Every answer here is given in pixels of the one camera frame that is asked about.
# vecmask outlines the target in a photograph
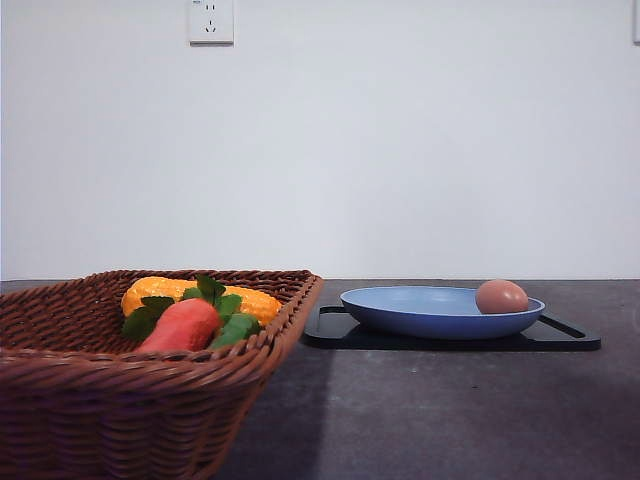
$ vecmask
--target blue bowl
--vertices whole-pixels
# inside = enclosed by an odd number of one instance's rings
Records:
[[[533,325],[545,304],[529,298],[524,312],[483,314],[476,289],[396,286],[349,290],[345,310],[361,324],[402,335],[443,340],[482,340],[519,333]]]

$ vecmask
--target egg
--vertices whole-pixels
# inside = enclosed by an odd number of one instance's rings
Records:
[[[508,280],[489,280],[476,290],[476,305],[482,313],[524,312],[529,306],[526,292]]]

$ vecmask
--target wicker basket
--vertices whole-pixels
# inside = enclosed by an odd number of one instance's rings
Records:
[[[131,353],[120,334],[127,288],[197,273],[283,307],[260,334],[216,351]],[[124,270],[2,295],[0,478],[210,478],[321,285],[306,270]]]

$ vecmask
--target electrical outlet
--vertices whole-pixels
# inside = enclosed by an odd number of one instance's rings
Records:
[[[233,0],[189,0],[189,42],[233,45]]]

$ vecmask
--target toy carrot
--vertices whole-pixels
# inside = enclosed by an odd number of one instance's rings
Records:
[[[136,352],[204,349],[222,326],[216,309],[202,298],[169,306]]]

